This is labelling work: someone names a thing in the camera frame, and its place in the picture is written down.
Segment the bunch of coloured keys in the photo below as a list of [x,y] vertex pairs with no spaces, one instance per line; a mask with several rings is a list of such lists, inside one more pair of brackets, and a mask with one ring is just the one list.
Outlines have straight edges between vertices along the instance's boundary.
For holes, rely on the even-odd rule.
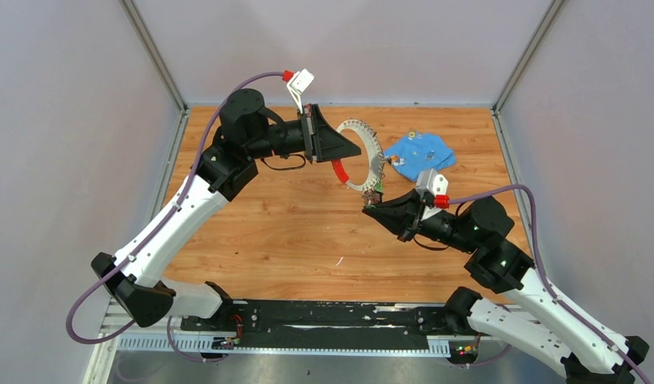
[[373,206],[383,201],[383,185],[382,182],[377,182],[375,185],[365,189],[361,193],[363,203],[365,206]]

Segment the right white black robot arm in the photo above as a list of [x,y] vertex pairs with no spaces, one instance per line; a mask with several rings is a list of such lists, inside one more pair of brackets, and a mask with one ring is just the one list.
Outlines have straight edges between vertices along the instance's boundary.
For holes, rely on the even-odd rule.
[[649,346],[617,333],[577,306],[547,278],[537,248],[521,250],[508,240],[514,222],[488,191],[452,199],[412,190],[402,197],[366,205],[363,212],[400,241],[425,237],[438,250],[469,254],[466,270],[482,287],[501,294],[528,313],[522,318],[481,294],[459,287],[447,300],[446,327],[501,339],[539,360],[568,383],[633,383],[646,379],[640,364]]

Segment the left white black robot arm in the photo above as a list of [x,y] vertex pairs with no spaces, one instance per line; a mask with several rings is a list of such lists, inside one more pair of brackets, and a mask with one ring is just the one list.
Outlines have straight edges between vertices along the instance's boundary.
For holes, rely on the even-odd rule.
[[214,140],[197,157],[176,195],[129,244],[100,253],[94,272],[134,323],[148,327],[168,316],[196,316],[224,330],[232,309],[222,288],[164,278],[163,272],[197,230],[258,174],[257,160],[300,154],[309,162],[359,156],[361,149],[325,121],[318,105],[284,121],[254,89],[234,91],[219,110]]

